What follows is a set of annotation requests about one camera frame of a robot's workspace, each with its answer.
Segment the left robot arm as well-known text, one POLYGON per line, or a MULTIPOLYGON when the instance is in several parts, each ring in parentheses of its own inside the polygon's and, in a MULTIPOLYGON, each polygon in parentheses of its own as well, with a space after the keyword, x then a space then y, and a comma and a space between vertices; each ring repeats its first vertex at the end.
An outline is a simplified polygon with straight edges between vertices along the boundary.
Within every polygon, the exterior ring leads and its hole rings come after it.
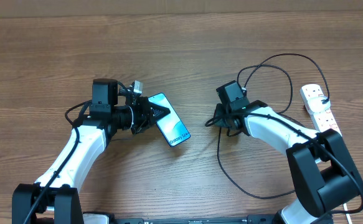
POLYGON ((51 167, 33 184, 19 184, 12 195, 13 223, 115 223, 110 213, 83 212, 79 191, 93 163, 117 130, 139 134, 170 114, 141 94, 142 84, 125 87, 97 78, 92 98, 77 105, 78 117, 68 143, 51 167))

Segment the Samsung Galaxy smartphone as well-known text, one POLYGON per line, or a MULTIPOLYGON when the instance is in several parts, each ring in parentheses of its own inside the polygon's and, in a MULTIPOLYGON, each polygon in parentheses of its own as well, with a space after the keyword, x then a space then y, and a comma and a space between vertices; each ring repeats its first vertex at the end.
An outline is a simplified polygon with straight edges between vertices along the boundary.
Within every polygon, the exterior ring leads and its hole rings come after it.
POLYGON ((159 106, 166 107, 170 113, 157 122, 157 126, 171 147, 174 147, 191 137, 184 123, 166 98, 164 93, 150 96, 148 100, 159 106))

